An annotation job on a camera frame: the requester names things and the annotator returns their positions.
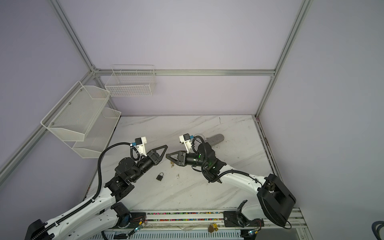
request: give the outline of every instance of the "small yellow object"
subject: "small yellow object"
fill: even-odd
[[[209,225],[208,227],[208,232],[212,233],[214,231],[217,231],[218,230],[218,227],[217,227],[217,224],[215,223],[212,223],[211,225]]]

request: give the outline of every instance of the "white wire basket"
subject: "white wire basket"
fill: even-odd
[[[79,89],[53,120],[46,122],[51,114],[49,112],[41,121],[44,127],[62,141],[84,141],[110,96],[107,90],[83,86],[80,82],[74,87]]]
[[[112,65],[105,89],[112,97],[152,96],[156,86],[153,65]]]
[[[104,108],[85,140],[72,147],[67,145],[82,158],[98,158],[107,147],[120,115],[119,111]]]

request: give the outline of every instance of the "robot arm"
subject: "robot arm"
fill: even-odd
[[[129,224],[130,212],[119,201],[134,189],[136,182],[151,167],[159,164],[168,146],[164,145],[150,150],[146,157],[135,162],[132,158],[123,158],[115,168],[115,176],[105,184],[98,195],[94,195],[67,212],[43,223],[40,219],[29,225],[25,240],[61,240],[87,239],[97,232],[113,227],[126,227]],[[156,151],[163,149],[161,155]],[[104,213],[95,216],[102,210],[111,207]]]
[[[247,222],[258,218],[256,209],[261,208],[269,220],[278,226],[284,227],[296,199],[282,181],[273,174],[262,177],[236,170],[217,159],[211,145],[204,142],[201,137],[200,140],[202,144],[198,146],[197,153],[177,151],[167,154],[166,158],[179,166],[201,167],[203,176],[209,182],[231,184],[256,195],[260,204],[244,207],[241,211],[243,216],[239,216],[239,218],[243,219],[243,223],[239,224],[239,226],[243,227]]]

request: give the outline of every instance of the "black cable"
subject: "black cable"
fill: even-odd
[[[104,240],[108,240],[107,236],[105,235],[104,231],[101,231],[101,236],[103,237]]]
[[[201,172],[200,170],[197,170],[196,168],[194,168],[193,166],[191,166],[193,170],[195,170],[196,172]]]
[[[192,139],[192,149],[193,149],[193,151],[195,153],[197,153],[197,151],[195,151],[195,149],[194,149],[194,144],[195,144],[196,139],[200,139],[201,140],[201,144],[203,145],[204,154],[205,154],[204,157],[208,158],[208,156],[207,156],[207,148],[206,148],[206,146],[204,144],[205,143],[204,139],[202,137],[200,137],[200,136],[194,136],[194,138]]]
[[[197,153],[197,151],[196,151],[196,149],[195,149],[195,141],[196,141],[196,137],[199,137],[200,139],[202,139],[202,137],[200,137],[200,136],[195,136],[193,139],[192,139],[192,150],[195,152],[195,153]]]
[[[102,182],[101,182],[101,160],[103,159],[104,157],[104,154],[106,153],[106,151],[108,151],[109,149],[113,148],[113,147],[116,147],[116,146],[119,146],[119,145],[131,145],[130,143],[128,142],[119,142],[119,143],[116,143],[116,144],[113,144],[109,147],[107,147],[99,156],[99,159],[98,159],[98,162],[97,162],[97,172],[98,172],[98,178],[99,178],[99,183],[98,183],[98,188],[97,188],[97,191],[95,193],[95,195],[92,197],[92,199],[88,200],[86,203],[84,203],[83,205],[81,205],[80,207],[76,208],[75,210],[73,210],[72,212],[68,213],[67,215],[63,216],[62,218],[60,218],[59,220],[53,222],[51,225],[47,226],[46,228],[44,228],[42,231],[40,231],[39,233],[37,233],[31,240],[36,240],[38,239],[42,234],[44,234],[45,232],[47,232],[48,230],[50,230],[51,228],[53,228],[54,226],[56,226],[56,224],[59,224],[61,223],[62,221],[64,221],[65,219],[69,218],[70,216],[76,214],[77,212],[79,212],[81,209],[85,208],[86,206],[88,206],[90,203],[94,202],[94,200],[98,197],[100,191],[101,191],[101,185],[102,185]]]
[[[134,158],[134,157],[133,157],[133,150],[135,150],[135,152],[136,152],[136,154],[137,154],[137,158]],[[140,159],[140,153],[139,153],[139,151],[138,151],[135,147],[131,147],[130,152],[131,152],[131,158],[132,158],[134,161],[137,161],[137,160]]]
[[[211,182],[216,182],[217,180],[219,180],[222,176],[224,176],[225,174],[228,174],[228,173],[237,173],[237,174],[241,174],[241,175],[244,175],[244,176],[247,176],[247,177],[250,177],[249,176],[249,173],[246,173],[246,172],[242,172],[242,171],[239,171],[239,170],[228,170],[228,171],[224,171],[222,173],[220,173],[219,176],[217,176],[215,179],[211,180]]]
[[[384,226],[384,221],[376,221],[376,222],[372,223],[372,232],[375,235],[375,237],[377,238],[377,240],[381,240],[380,229],[383,226]]]

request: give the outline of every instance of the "brass padlock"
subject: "brass padlock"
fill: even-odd
[[[163,179],[163,176],[164,176],[164,173],[159,173],[159,175],[157,176],[156,180],[159,180],[161,181]]]

